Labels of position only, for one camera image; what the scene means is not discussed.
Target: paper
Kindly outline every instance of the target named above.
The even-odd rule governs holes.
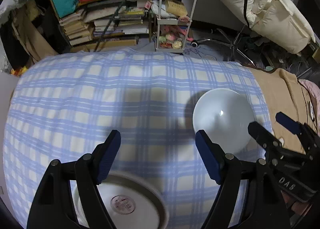
[[[103,8],[100,10],[91,11],[91,12],[87,13],[87,16],[84,18],[83,21],[85,23],[87,23],[87,22],[94,21],[96,19],[111,16],[116,12],[117,8],[118,7],[108,7],[108,8]],[[120,9],[119,13],[122,13],[124,10],[125,10],[125,6],[123,6]]]

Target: book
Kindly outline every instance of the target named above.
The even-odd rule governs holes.
[[[168,13],[172,13],[179,17],[185,17],[188,14],[187,9],[182,2],[179,2],[177,0],[165,0],[164,4],[165,10]]]
[[[66,33],[66,35],[68,36],[68,35],[75,34],[75,33],[77,33],[77,32],[85,31],[85,30],[87,30],[87,29],[88,29],[88,26],[84,26],[84,27],[82,27],[82,28],[80,28],[80,29],[76,29],[76,30],[74,30],[74,31],[65,32],[65,33]]]
[[[126,16],[130,17],[130,16],[137,16],[137,15],[144,16],[144,11],[145,11],[144,8],[132,7],[125,10],[124,12],[119,12],[118,17],[121,18]]]
[[[106,28],[106,26],[100,26],[100,27],[95,27],[94,30],[95,30],[96,32],[99,32],[99,31],[103,32],[105,28]],[[114,29],[115,29],[114,26],[109,26],[109,28],[107,29],[107,31],[108,31],[108,32],[111,32],[111,31],[113,31]]]
[[[149,27],[147,23],[117,27],[116,30],[121,30],[126,35],[149,33]]]
[[[70,14],[66,17],[63,17],[59,20],[59,24],[61,26],[65,26],[73,21],[81,20],[85,15],[84,9],[79,9],[78,11],[74,12],[73,14]]]
[[[96,19],[100,19],[106,16],[110,16],[113,15],[117,10],[117,7],[108,7],[108,8],[103,8],[103,9],[99,9],[99,10],[95,10],[95,11],[91,11],[89,13],[87,13],[87,15],[84,17],[83,21],[85,23],[94,21]],[[123,6],[120,12],[123,12],[125,10],[125,6]]]
[[[118,26],[130,26],[130,25],[138,25],[138,24],[143,24],[143,20],[126,20],[126,21],[120,21]]]
[[[108,17],[104,17],[104,18],[101,18],[101,19],[97,19],[94,21],[94,25],[95,26],[107,26],[107,24],[109,23],[109,21],[111,20],[111,17],[108,16]],[[127,18],[118,18],[116,19],[116,22],[121,22],[121,21],[129,21],[129,20],[142,20],[142,16],[128,16]]]
[[[93,32],[93,36],[94,37],[100,37],[103,34],[103,31],[94,31]],[[106,32],[104,35],[110,35],[110,34],[124,34],[122,31],[110,31],[110,32]]]
[[[89,26],[88,29],[68,35],[68,38],[69,40],[73,40],[75,38],[89,36],[91,35],[92,32],[93,32],[93,27]]]
[[[92,41],[92,36],[84,36],[84,37],[81,37],[81,38],[77,38],[77,39],[71,40],[70,41],[70,45],[74,46],[74,45],[85,43],[85,42],[89,42],[89,41]]]
[[[87,24],[83,24],[80,21],[77,21],[77,22],[74,22],[72,24],[64,26],[63,29],[66,32],[66,34],[69,35],[71,32],[83,29],[84,27],[87,28],[88,25]]]
[[[95,20],[95,21],[94,21],[94,25],[95,25],[96,27],[107,26],[110,21],[111,21],[111,19],[99,19],[99,20]]]

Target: cable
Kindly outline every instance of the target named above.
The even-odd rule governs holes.
[[[105,28],[104,31],[102,32],[102,35],[100,36],[100,38],[99,38],[99,40],[98,40],[98,42],[97,42],[97,45],[96,45],[96,47],[94,48],[94,51],[93,51],[93,52],[96,52],[96,51],[97,51],[97,49],[98,49],[98,47],[99,47],[99,45],[100,45],[100,43],[101,43],[101,41],[102,41],[102,39],[103,39],[106,31],[108,30],[108,28],[109,28],[109,26],[110,26],[110,24],[115,21],[115,17],[118,16],[118,13],[119,13],[120,9],[122,8],[122,6],[124,6],[124,4],[125,4],[126,2],[127,2],[127,0],[123,0],[122,3],[118,6],[116,12],[113,14],[113,16],[111,17],[111,20],[109,21],[109,23],[107,24],[106,28]]]
[[[291,68],[292,65],[295,64],[295,63],[299,63],[299,67],[298,67],[298,71],[297,71],[297,72],[299,72],[299,68],[300,68],[301,63],[305,63],[305,62],[304,62],[304,61],[298,61],[298,62],[292,63],[292,64],[290,65],[289,69],[288,69],[288,72],[290,72],[290,68]]]
[[[299,74],[299,68],[300,68],[300,66],[301,66],[301,63],[302,63],[303,61],[300,61],[300,63],[299,63],[299,66],[298,66],[298,70],[297,70],[297,73],[296,73],[296,76]]]

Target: brown blanket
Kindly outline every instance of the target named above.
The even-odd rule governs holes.
[[[284,69],[276,69],[272,73],[253,68],[250,70],[266,99],[275,136],[284,139],[284,148],[304,152],[297,136],[278,124],[275,116],[281,111],[293,120],[307,123],[316,132],[316,124],[309,113],[311,99],[308,91],[299,84],[294,74]]]

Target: blue plaid bedsheet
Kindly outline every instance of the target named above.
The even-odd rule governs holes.
[[[200,228],[219,186],[195,147],[192,114],[199,97],[213,88],[246,96],[256,119],[272,130],[257,81],[236,63],[131,49],[37,63],[20,78],[4,133],[5,179],[18,221],[26,227],[52,159],[77,160],[117,129],[122,144],[112,170],[133,173],[160,190],[170,213],[168,228]],[[238,157],[255,161],[262,155],[249,143]],[[233,222],[240,212],[238,201]]]

